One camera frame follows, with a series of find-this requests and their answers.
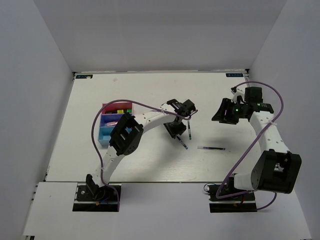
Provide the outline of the blue ink pen refill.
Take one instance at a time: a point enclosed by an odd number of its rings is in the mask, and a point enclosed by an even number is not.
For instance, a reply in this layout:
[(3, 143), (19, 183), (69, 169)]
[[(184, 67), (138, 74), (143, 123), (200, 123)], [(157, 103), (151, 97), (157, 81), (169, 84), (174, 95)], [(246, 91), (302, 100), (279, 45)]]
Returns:
[(179, 143), (186, 149), (188, 150), (188, 146), (183, 142), (183, 140), (179, 137), (179, 136), (176, 136), (176, 139), (179, 141)]

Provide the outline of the orange cap black highlighter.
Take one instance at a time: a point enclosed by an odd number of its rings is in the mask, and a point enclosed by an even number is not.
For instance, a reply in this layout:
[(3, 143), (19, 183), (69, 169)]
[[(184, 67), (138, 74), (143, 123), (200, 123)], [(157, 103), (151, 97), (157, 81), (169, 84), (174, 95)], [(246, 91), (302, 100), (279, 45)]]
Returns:
[(117, 114), (118, 110), (113, 110), (113, 111), (106, 111), (106, 114)]

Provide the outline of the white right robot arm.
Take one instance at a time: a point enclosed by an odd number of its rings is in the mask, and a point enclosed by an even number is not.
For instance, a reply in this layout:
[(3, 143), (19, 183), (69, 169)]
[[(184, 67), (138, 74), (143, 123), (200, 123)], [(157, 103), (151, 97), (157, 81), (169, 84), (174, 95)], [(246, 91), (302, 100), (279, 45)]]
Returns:
[(236, 125), (246, 119), (256, 138), (246, 154), (259, 144), (261, 155), (248, 173), (235, 173), (232, 168), (216, 192), (218, 199), (238, 199), (253, 191), (290, 194), (293, 191), (302, 164), (300, 155), (292, 153), (285, 145), (275, 120), (279, 117), (269, 103), (263, 101), (261, 87), (231, 88), (233, 97), (223, 98), (212, 121)]

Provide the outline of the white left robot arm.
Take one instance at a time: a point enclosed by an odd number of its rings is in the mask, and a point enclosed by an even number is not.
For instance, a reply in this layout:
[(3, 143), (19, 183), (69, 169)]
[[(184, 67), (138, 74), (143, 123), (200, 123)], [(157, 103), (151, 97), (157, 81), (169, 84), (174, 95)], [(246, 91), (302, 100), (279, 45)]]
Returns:
[(121, 99), (113, 100), (103, 106), (95, 116), (91, 126), (91, 141), (99, 158), (99, 167), (93, 174), (86, 176), (85, 183), (88, 193), (97, 201), (105, 196), (106, 188), (115, 193), (117, 201), (120, 200), (119, 192), (109, 184), (110, 178), (121, 160), (138, 149), (143, 134), (163, 125), (171, 138), (175, 139), (187, 129), (183, 121), (190, 120), (192, 115), (197, 113), (195, 104), (189, 99), (183, 103), (171, 99), (158, 108), (128, 100), (129, 103), (145, 107), (150, 111), (139, 115), (124, 113), (111, 131), (106, 153), (102, 156), (94, 139), (94, 129), (98, 116), (106, 107), (121, 101)]

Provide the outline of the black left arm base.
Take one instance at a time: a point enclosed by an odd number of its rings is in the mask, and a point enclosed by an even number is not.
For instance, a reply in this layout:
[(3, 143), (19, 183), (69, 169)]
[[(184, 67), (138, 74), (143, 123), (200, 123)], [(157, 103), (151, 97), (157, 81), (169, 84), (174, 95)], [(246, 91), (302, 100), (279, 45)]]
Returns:
[(109, 187), (102, 187), (94, 198), (85, 184), (78, 184), (75, 192), (73, 212), (118, 212), (116, 193)]

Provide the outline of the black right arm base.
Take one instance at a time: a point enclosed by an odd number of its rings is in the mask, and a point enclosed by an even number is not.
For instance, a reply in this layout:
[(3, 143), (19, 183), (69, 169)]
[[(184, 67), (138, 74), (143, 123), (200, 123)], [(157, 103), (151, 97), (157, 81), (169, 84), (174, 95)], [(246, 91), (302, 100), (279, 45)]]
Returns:
[(207, 183), (203, 191), (208, 195), (210, 213), (255, 213), (257, 212), (254, 193), (246, 193), (227, 198), (217, 198), (218, 184)]

